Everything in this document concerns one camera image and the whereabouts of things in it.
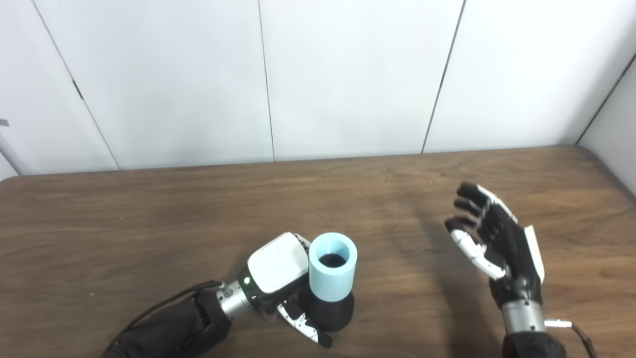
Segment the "white and black left hand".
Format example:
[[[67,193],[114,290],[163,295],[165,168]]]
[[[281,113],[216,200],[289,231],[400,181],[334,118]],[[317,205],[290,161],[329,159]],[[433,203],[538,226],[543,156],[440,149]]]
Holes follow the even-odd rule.
[[[247,259],[237,283],[247,307],[264,315],[280,315],[309,340],[331,348],[331,337],[309,318],[298,299],[309,288],[310,246],[299,234],[280,234]]]

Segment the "white and black right hand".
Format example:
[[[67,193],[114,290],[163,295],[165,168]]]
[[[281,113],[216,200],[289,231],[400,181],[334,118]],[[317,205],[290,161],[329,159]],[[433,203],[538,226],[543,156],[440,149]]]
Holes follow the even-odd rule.
[[[497,195],[473,182],[461,183],[454,207],[464,215],[445,220],[448,234],[488,276],[497,306],[518,300],[543,304],[545,267],[534,227],[523,227]]]

